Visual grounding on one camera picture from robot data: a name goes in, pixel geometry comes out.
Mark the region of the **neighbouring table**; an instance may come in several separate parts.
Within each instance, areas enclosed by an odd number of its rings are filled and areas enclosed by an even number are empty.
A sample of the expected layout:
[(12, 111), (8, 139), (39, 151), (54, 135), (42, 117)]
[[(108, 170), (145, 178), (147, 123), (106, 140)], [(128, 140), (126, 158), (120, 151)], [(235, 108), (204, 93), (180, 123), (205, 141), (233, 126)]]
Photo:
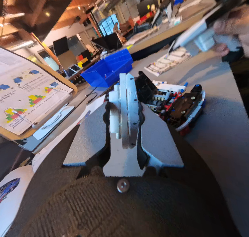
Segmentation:
[(134, 61), (152, 55), (171, 44), (180, 34), (213, 9), (215, 5), (215, 0), (186, 0), (181, 7), (174, 7), (174, 11), (178, 9), (176, 17), (181, 19), (179, 24), (160, 24), (151, 34), (139, 39), (134, 44), (124, 46), (124, 48), (129, 51)]

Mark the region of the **white toy brick panel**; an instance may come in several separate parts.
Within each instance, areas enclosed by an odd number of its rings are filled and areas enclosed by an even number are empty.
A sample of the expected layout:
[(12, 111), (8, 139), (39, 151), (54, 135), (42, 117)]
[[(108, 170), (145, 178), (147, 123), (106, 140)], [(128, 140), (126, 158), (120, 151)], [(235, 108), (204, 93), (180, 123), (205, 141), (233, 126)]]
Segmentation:
[(139, 100), (135, 78), (130, 74), (120, 73), (119, 85), (109, 93), (110, 132), (122, 139), (123, 149), (136, 146), (139, 131)]

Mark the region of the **holographic sticker sheet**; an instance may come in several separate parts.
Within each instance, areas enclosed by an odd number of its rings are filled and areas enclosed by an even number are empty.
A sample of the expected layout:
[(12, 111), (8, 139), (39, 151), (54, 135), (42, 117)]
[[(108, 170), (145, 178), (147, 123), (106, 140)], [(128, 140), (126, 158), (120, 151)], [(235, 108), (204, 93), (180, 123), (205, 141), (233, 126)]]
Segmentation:
[(145, 66), (144, 69), (158, 77), (189, 60), (191, 57), (192, 55), (184, 47), (179, 47), (176, 50), (163, 55), (156, 61), (151, 62), (149, 65)]

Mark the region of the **person's right hand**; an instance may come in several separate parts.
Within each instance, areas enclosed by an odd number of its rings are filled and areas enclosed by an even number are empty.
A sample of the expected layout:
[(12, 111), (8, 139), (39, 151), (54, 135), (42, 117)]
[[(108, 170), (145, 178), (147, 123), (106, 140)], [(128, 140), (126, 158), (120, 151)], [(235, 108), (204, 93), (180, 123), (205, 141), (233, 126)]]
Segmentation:
[(213, 24), (216, 34), (236, 35), (244, 50), (244, 56), (249, 58), (249, 5), (235, 8), (228, 16), (218, 19)]

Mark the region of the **toy brick race car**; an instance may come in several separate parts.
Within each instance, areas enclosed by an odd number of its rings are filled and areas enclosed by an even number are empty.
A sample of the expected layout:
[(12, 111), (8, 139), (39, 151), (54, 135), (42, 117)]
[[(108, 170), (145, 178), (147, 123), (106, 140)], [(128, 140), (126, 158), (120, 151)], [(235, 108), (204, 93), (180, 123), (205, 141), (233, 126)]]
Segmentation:
[(201, 84), (196, 84), (190, 92), (186, 92), (187, 82), (176, 85), (166, 81), (151, 81), (143, 71), (139, 71), (135, 85), (139, 101), (174, 127), (181, 136), (190, 133), (203, 113), (206, 93)]

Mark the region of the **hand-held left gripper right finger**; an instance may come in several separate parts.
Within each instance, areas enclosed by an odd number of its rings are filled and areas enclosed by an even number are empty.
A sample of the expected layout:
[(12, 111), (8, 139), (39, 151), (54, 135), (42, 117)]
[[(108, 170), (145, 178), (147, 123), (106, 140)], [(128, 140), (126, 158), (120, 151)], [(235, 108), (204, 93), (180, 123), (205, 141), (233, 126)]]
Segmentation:
[(144, 103), (139, 103), (137, 161), (139, 168), (183, 168), (184, 163), (167, 124)]

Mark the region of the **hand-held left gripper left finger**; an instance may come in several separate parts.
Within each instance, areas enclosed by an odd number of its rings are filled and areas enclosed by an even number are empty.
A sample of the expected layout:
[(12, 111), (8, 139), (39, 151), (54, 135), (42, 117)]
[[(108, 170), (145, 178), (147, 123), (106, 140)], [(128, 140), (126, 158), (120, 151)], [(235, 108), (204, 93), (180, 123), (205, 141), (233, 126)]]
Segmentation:
[(86, 114), (63, 162), (64, 166), (86, 166), (109, 142), (109, 102)]

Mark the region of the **blue storage bin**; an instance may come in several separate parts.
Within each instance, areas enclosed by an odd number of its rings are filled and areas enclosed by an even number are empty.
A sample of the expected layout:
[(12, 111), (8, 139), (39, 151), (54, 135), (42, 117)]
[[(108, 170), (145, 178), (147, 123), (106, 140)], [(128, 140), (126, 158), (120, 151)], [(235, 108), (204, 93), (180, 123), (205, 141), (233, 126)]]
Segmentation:
[(133, 59), (128, 49), (120, 50), (98, 61), (80, 75), (92, 87), (110, 87), (119, 80), (120, 73), (132, 70)]

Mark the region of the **grey desk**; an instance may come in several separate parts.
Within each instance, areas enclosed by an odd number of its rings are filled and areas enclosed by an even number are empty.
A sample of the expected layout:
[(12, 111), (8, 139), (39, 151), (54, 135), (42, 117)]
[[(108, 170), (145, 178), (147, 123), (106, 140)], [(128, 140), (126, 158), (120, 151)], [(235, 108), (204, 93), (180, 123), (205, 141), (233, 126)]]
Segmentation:
[[(241, 236), (248, 236), (248, 95), (241, 97), (234, 74), (213, 52), (205, 52), (158, 77), (168, 83), (201, 84), (207, 105), (185, 140), (198, 152), (218, 182)], [(76, 178), (79, 168), (59, 168), (63, 154), (48, 154), (26, 193), (32, 217), (52, 193)]]

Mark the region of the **thick instruction booklet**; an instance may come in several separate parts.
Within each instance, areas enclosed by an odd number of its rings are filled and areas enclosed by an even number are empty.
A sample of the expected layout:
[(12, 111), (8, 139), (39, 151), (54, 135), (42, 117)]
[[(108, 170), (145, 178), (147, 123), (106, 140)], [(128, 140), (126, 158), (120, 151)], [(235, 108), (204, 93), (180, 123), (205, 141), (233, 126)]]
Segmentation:
[(69, 132), (75, 128), (75, 126), (77, 126), (76, 129), (78, 129), (81, 122), (98, 109), (104, 103), (104, 100), (105, 95), (100, 96), (86, 106), (85, 111), (82, 112), (77, 121), (64, 130), (50, 144), (40, 150), (34, 156), (30, 165), (16, 168), (1, 180), (1, 236), (5, 236), (13, 224), (28, 185), (44, 159), (60, 141), (65, 144), (66, 141), (63, 140), (63, 137), (65, 137), (66, 140), (69, 140), (69, 137), (67, 137)]

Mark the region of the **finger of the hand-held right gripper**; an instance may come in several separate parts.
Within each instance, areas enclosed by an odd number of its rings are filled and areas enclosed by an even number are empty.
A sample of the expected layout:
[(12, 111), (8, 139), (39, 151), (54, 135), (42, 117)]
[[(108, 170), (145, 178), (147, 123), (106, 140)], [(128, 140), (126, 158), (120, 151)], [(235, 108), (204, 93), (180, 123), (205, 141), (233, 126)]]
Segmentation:
[(168, 53), (184, 47), (188, 53), (199, 53), (198, 46), (194, 43), (194, 39), (207, 29), (206, 19), (203, 18), (193, 26), (185, 30), (178, 38), (176, 38), (168, 49)]

